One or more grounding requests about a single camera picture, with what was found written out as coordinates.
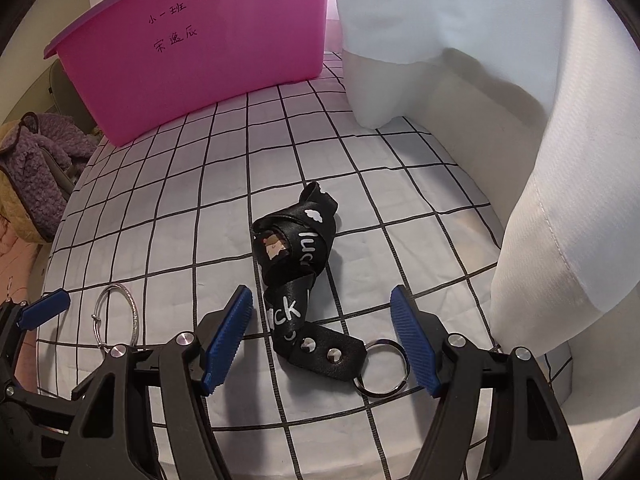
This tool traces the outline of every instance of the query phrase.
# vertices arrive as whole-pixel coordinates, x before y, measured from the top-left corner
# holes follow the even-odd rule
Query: pink plastic box
[[[318,76],[326,0],[104,0],[44,51],[58,54],[121,146],[216,101]]]

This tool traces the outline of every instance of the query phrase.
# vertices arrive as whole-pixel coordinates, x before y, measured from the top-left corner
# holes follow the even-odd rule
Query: white fabric
[[[513,213],[522,220],[507,227],[492,285],[498,337],[540,352],[580,333],[640,280],[640,54],[606,0],[571,0],[559,79],[531,191]],[[548,231],[548,250],[540,245],[524,263],[532,216]],[[537,280],[534,269],[549,273],[551,261],[558,273]],[[523,288],[538,291],[521,296]]]
[[[324,32],[324,49],[328,52],[342,50],[342,27],[335,0],[326,2],[326,30]]]
[[[562,406],[584,480],[598,480],[640,418],[640,297],[631,293],[570,341],[573,392]]]
[[[525,95],[514,105],[504,88],[473,81],[456,58],[470,57],[552,108],[532,189],[518,204],[521,220],[507,228],[509,251],[493,284],[504,347],[548,351],[621,301],[640,280],[640,54],[606,0],[338,0],[338,9],[358,120],[376,126],[407,112],[425,119],[503,222],[530,171],[540,120],[527,124]],[[483,94],[493,103],[478,112]],[[461,120],[449,112],[456,108]],[[510,159],[519,170],[511,171]],[[525,230],[540,231],[548,244],[521,247]],[[554,251],[559,274],[551,276]],[[570,294],[567,280],[575,282]],[[522,296],[526,289],[535,295]]]
[[[248,206],[257,219],[297,200],[301,172],[306,180],[319,179],[338,201],[338,236],[329,261],[333,283],[326,272],[319,276],[308,319],[341,331],[342,318],[351,335],[366,341],[396,339],[386,304],[404,274],[420,308],[437,313],[449,331],[491,348],[482,315],[490,309],[502,227],[433,136],[403,119],[377,132],[358,126],[340,59],[329,54],[325,65],[310,83],[213,105],[132,146],[100,147],[54,242],[46,291],[64,286],[72,305],[39,331],[41,388],[66,397],[100,365],[91,314],[106,283],[123,282],[132,291],[140,344],[163,344],[192,330],[194,316],[221,308],[244,283],[254,292],[258,315],[225,384],[208,402],[233,478],[295,479],[288,434],[305,480],[382,480],[385,467],[393,480],[409,474],[436,400],[423,390],[388,402],[371,399],[369,416],[352,384],[295,368],[268,348],[259,336],[264,311],[258,287],[264,287],[255,280]],[[105,309],[102,318],[106,324]],[[108,344],[128,341],[130,324],[130,310],[113,295],[103,337]],[[374,352],[364,381],[386,390],[401,376],[394,352]],[[487,393],[473,443],[486,436]],[[152,407],[154,422],[162,424],[157,390]],[[161,461],[174,478],[165,428],[158,427],[157,436]],[[471,478],[482,449],[470,453]]]
[[[338,11],[348,52],[409,64],[455,48],[524,88],[549,112],[564,1],[338,0]]]

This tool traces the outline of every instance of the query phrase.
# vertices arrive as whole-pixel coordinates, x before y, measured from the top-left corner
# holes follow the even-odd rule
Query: white grid tablecloth
[[[53,245],[45,291],[64,286],[66,314],[38,334],[38,384],[68,397],[100,365],[91,314],[105,285],[121,282],[141,317],[139,346],[161,345],[222,308],[239,283],[257,315],[223,386],[207,399],[218,443],[235,479],[405,478],[436,401],[415,380],[369,400],[353,385],[300,370],[266,337],[263,284],[249,226],[291,205],[318,180],[339,204],[338,234],[308,320],[365,341],[396,338],[388,311],[404,283],[418,306],[480,348],[502,227],[475,183],[418,124],[397,118],[357,125],[337,54],[320,77],[211,105],[122,148],[103,142],[74,191]],[[128,342],[130,311],[119,296],[103,310],[103,338]],[[566,398],[568,349],[546,356]],[[391,352],[370,355],[367,386],[402,375]],[[152,390],[161,461],[175,477],[159,391]],[[483,392],[464,478],[478,470],[490,395]]]

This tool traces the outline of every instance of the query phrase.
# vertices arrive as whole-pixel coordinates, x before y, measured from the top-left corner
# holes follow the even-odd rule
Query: blue gripper pad
[[[254,297],[244,285],[239,287],[225,319],[220,323],[211,345],[207,349],[207,370],[202,378],[207,395],[225,382],[231,363],[238,352],[242,336],[254,311]]]
[[[18,327],[20,330],[35,330],[40,325],[62,314],[71,304],[66,290],[59,288],[48,296],[23,308]]]
[[[420,326],[417,315],[421,313],[415,301],[409,300],[404,292],[402,285],[391,291],[391,319],[418,384],[437,397],[442,384],[436,374],[436,353]]]

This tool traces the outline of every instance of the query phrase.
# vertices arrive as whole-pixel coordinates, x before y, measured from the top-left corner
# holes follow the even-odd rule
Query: fuzzy purple fabric
[[[63,171],[71,166],[82,171],[97,147],[97,139],[85,135],[70,117],[38,114],[37,119],[36,123],[25,116],[26,124],[21,121],[6,134],[0,143],[0,170],[8,175],[40,236],[50,242],[62,220],[66,201],[41,148]]]

